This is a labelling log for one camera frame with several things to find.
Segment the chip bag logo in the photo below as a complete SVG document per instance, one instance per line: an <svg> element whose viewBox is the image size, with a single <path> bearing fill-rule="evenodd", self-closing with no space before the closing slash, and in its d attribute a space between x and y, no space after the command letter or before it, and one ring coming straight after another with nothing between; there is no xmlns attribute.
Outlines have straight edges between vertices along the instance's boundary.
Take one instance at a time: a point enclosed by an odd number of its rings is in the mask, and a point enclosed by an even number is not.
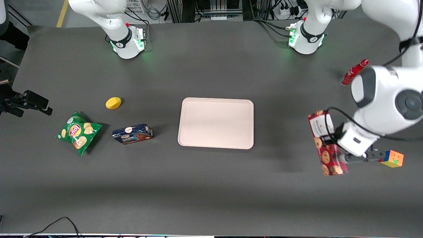
<svg viewBox="0 0 423 238"><path fill-rule="evenodd" d="M69 135L71 137L78 136L80 133L81 133L81 127L78 124L71 126L71 129L69 131Z"/></svg>

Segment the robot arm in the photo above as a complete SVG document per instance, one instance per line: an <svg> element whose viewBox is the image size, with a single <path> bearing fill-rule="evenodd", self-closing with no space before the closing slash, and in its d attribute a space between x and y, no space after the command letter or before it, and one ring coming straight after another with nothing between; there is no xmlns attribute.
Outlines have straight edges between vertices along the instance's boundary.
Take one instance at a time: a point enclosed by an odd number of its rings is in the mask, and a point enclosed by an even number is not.
<svg viewBox="0 0 423 238"><path fill-rule="evenodd" d="M363 0L362 4L370 18L392 28L401 41L413 37L421 11L418 0ZM422 35L423 24L416 38ZM351 92L359 109L353 119L366 130L351 121L344 124L338 144L351 154L362 156L379 135L396 133L423 119L423 44L410 42L402 56L403 67L371 66L354 78Z"/></svg>
<svg viewBox="0 0 423 238"><path fill-rule="evenodd" d="M6 16L6 4L4 0L0 0L0 25L6 22Z"/></svg>
<svg viewBox="0 0 423 238"><path fill-rule="evenodd" d="M354 10L361 0L305 0L308 5L306 21L291 24L295 29L294 39L289 39L289 46L301 54L314 53L321 45L323 33L332 19L332 9Z"/></svg>
<svg viewBox="0 0 423 238"><path fill-rule="evenodd" d="M419 68L364 69L351 83L351 92L359 108L353 119L367 130L348 121L338 144L351 154L362 156L379 135L399 132L423 119L422 74Z"/></svg>
<svg viewBox="0 0 423 238"><path fill-rule="evenodd" d="M69 5L106 32L121 58L133 58L145 49L144 30L125 24L118 15L125 12L126 0L69 0Z"/></svg>

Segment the black strap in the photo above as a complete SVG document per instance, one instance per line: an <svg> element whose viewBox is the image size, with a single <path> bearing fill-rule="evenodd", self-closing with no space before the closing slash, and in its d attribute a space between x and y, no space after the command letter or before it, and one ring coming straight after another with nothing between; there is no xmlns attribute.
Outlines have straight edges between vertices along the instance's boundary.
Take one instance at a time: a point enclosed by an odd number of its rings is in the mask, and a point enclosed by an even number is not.
<svg viewBox="0 0 423 238"><path fill-rule="evenodd" d="M309 43L316 43L321 38L321 36L324 34L324 32L322 34L319 34L319 35L312 35L312 34L308 33L304 29L304 23L301 24L301 27L299 28L299 30L300 30L301 34L307 39L307 41Z"/></svg>
<svg viewBox="0 0 423 238"><path fill-rule="evenodd" d="M417 37L413 41L411 41L411 39L403 41L403 42L399 43L399 52L401 52L404 48L406 48L408 46L421 44L421 43L423 43L423 36Z"/></svg>
<svg viewBox="0 0 423 238"><path fill-rule="evenodd" d="M113 41L110 40L117 48L125 48L126 44L131 40L132 38L132 31L130 28L128 28L128 35L123 38L120 41Z"/></svg>

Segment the potato chip bag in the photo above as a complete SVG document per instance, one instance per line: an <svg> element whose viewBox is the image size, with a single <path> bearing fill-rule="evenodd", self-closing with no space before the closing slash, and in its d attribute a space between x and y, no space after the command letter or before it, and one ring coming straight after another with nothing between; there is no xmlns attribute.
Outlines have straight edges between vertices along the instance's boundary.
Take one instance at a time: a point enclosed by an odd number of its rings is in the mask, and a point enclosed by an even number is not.
<svg viewBox="0 0 423 238"><path fill-rule="evenodd" d="M101 124L87 122L76 111L56 138L73 144L82 155L101 127Z"/></svg>

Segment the yellow sponge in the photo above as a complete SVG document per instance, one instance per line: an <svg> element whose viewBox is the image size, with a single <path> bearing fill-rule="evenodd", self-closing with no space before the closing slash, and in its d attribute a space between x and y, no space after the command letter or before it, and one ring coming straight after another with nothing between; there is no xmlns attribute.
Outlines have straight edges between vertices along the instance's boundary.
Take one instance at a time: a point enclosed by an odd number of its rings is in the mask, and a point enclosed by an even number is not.
<svg viewBox="0 0 423 238"><path fill-rule="evenodd" d="M110 110L118 108L122 103L122 100L119 97L112 97L106 102L106 107Z"/></svg>

